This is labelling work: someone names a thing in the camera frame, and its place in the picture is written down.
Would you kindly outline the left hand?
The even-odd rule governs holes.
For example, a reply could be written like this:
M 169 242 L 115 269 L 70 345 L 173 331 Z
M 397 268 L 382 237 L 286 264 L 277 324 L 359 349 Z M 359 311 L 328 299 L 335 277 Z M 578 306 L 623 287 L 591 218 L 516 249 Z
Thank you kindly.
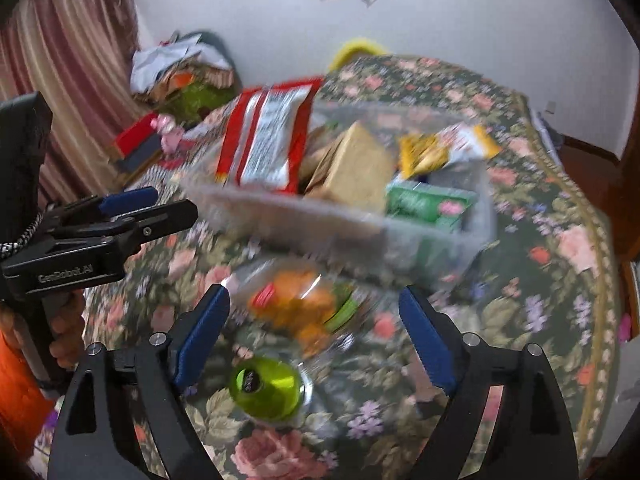
M 84 352 L 82 334 L 85 329 L 85 320 L 82 314 L 85 305 L 84 291 L 74 290 L 70 293 L 66 304 L 58 311 L 58 315 L 52 320 L 55 341 L 50 344 L 50 353 L 60 367 L 75 367 Z M 14 313 L 4 304 L 1 305 L 1 331 L 9 347 L 21 353 L 24 338 L 16 331 Z

